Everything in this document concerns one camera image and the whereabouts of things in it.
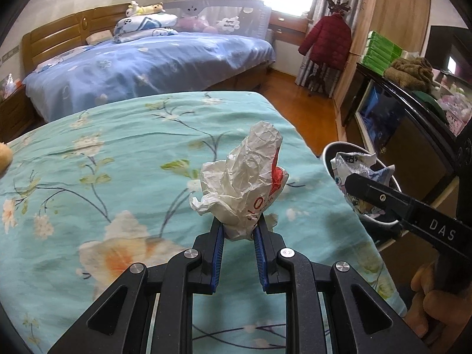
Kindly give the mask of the person's right hand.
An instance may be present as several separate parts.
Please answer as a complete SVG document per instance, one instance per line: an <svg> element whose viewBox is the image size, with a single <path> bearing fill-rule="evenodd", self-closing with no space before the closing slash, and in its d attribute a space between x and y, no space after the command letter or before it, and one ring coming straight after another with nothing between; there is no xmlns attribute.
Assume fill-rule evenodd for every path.
<svg viewBox="0 0 472 354"><path fill-rule="evenodd" d="M415 273L410 283L415 295L404 320L420 338L430 330L427 317L444 324L430 350L446 353L471 318L471 288L459 296L436 289L434 266L434 263L423 265Z"/></svg>

